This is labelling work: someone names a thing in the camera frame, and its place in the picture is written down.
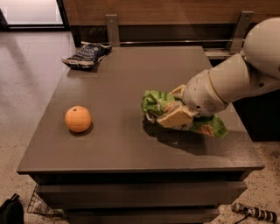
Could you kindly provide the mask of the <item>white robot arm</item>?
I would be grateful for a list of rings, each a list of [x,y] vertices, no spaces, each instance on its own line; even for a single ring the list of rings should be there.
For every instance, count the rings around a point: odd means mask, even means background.
[[[193,76],[171,94],[181,102],[167,105],[157,122],[165,128],[189,126],[195,117],[212,116],[242,98],[280,87],[280,18],[257,24],[247,35],[243,53]]]

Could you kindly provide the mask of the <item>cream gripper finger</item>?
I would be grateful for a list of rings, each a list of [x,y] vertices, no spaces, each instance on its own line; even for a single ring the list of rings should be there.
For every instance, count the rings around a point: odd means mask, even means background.
[[[185,91],[186,85],[182,84],[176,88],[174,88],[170,94],[173,95],[176,98],[182,99],[184,96],[184,91]]]
[[[165,128],[189,125],[199,112],[183,104],[167,104],[157,123]]]

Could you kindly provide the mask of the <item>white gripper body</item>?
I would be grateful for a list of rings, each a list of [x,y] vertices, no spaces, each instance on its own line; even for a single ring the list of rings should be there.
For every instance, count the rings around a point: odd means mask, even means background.
[[[200,116],[212,116],[228,106],[216,93],[209,70],[202,71],[188,81],[182,101]]]

